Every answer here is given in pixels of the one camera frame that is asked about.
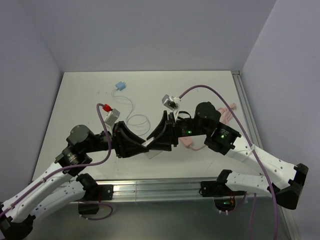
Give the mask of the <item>white charger plug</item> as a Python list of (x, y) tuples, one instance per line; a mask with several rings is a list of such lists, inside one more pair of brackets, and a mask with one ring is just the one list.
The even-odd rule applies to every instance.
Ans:
[(157, 149), (151, 149), (151, 142), (154, 140), (155, 138), (152, 137), (150, 139), (147, 139), (142, 145), (144, 147), (146, 147), (148, 149), (147, 152), (145, 152), (144, 154), (146, 155), (146, 157), (148, 159), (152, 159), (155, 156), (157, 156), (158, 154), (160, 154), (162, 152), (162, 150), (157, 150)]

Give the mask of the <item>pink power strip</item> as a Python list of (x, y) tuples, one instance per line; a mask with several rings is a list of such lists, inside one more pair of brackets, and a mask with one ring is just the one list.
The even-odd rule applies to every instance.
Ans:
[(190, 148), (193, 146), (193, 140), (191, 137), (180, 137), (179, 141), (183, 144), (185, 148)]

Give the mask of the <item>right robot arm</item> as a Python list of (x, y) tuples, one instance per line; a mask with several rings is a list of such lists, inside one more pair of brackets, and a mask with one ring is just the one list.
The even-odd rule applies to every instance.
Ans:
[(175, 117), (175, 111), (163, 112), (155, 130), (147, 137), (148, 148), (171, 151), (183, 137), (206, 136), (204, 144), (216, 153), (235, 159), (261, 176), (223, 170), (216, 183), (217, 191), (227, 195), (231, 191), (245, 191), (275, 197), (278, 205), (295, 210), (298, 205), (309, 168), (281, 160), (263, 149), (250, 145), (238, 131), (220, 122), (221, 113), (210, 102), (201, 102), (194, 117)]

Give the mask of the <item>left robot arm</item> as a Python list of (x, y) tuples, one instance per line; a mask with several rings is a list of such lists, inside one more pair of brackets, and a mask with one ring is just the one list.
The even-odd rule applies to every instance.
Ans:
[(99, 198), (97, 182), (81, 173), (94, 165), (89, 153), (115, 150), (120, 158), (148, 151), (145, 140), (131, 132), (123, 121), (112, 132), (94, 134), (87, 126), (75, 126), (66, 139), (67, 147), (49, 168), (24, 190), (0, 205), (0, 230), (6, 240), (22, 240), (33, 223), (73, 201)]

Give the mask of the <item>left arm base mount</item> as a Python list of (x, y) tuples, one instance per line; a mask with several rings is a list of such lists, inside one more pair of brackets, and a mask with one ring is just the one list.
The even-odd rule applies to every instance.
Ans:
[[(101, 221), (109, 218), (113, 214), (114, 208), (105, 201), (112, 200), (112, 197), (113, 185), (107, 185), (106, 187), (97, 185), (87, 189), (84, 196), (78, 200), (77, 210), (80, 217), (88, 221)], [(108, 209), (107, 215), (92, 217), (95, 216), (103, 206)]]

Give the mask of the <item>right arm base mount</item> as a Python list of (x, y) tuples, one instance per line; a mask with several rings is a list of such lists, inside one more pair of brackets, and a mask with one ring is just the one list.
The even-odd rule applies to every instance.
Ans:
[(214, 198), (215, 207), (222, 212), (236, 208), (236, 197), (243, 197), (244, 191), (232, 191), (217, 181), (201, 181), (199, 194), (205, 198)]

